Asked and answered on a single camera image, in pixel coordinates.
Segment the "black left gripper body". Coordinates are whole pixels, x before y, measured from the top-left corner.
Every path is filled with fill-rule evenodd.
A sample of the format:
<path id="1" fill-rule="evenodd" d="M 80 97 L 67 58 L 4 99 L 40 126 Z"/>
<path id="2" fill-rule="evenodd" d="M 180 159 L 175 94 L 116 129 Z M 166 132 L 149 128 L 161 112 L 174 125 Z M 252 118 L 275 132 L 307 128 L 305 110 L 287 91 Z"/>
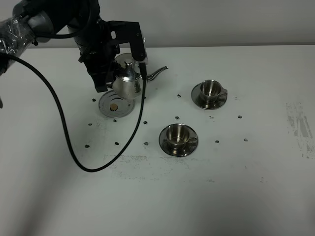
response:
<path id="1" fill-rule="evenodd" d="M 51 39 L 73 38 L 80 50 L 79 61 L 90 74 L 113 71 L 115 46 L 107 23 L 100 16 L 97 0 L 50 0 L 49 18 L 53 25 Z"/>

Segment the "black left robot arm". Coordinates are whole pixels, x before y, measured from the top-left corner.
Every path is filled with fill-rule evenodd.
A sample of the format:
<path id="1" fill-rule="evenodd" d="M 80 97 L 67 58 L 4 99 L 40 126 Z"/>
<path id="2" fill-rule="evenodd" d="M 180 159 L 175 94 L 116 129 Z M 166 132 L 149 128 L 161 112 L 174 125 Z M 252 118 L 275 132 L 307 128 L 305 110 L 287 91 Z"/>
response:
<path id="1" fill-rule="evenodd" d="M 109 24 L 100 18 L 96 0 L 22 0 L 12 17 L 0 23 L 0 72 L 4 74 L 31 44 L 51 39 L 74 39 L 98 92 L 114 78 L 113 63 L 120 51 L 112 41 Z"/>

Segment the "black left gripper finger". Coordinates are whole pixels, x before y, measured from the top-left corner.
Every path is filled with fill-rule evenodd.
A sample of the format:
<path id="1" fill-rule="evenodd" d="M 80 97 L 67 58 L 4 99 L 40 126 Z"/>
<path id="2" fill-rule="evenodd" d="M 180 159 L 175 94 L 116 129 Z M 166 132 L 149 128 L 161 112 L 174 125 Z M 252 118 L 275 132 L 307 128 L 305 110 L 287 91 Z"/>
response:
<path id="1" fill-rule="evenodd" d="M 88 66 L 88 73 L 94 82 L 97 92 L 108 90 L 107 84 L 114 81 L 114 71 L 113 61 L 109 63 L 93 63 Z"/>

